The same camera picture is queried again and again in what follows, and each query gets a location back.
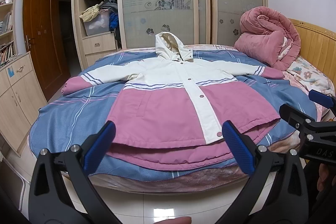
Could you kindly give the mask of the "person's right hand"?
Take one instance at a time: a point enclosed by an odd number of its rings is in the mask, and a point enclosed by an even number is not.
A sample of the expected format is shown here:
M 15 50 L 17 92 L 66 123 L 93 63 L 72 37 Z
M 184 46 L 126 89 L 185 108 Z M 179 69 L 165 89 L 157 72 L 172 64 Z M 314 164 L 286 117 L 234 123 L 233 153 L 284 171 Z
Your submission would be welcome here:
M 335 185 L 335 180 L 336 180 L 335 177 L 333 177 L 332 182 L 327 182 L 327 180 L 331 178 L 331 173 L 327 165 L 320 164 L 318 172 L 319 172 L 319 178 L 317 181 L 317 189 L 319 192 L 322 192 L 326 186 Z

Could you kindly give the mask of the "person's left hand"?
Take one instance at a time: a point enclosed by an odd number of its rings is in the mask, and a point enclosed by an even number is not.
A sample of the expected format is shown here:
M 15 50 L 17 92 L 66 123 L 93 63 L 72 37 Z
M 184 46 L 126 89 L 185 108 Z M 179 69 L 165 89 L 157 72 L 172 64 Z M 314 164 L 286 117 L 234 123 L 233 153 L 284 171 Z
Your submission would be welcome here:
M 163 221 L 155 222 L 154 224 L 191 224 L 191 217 L 178 217 L 174 219 L 165 219 Z

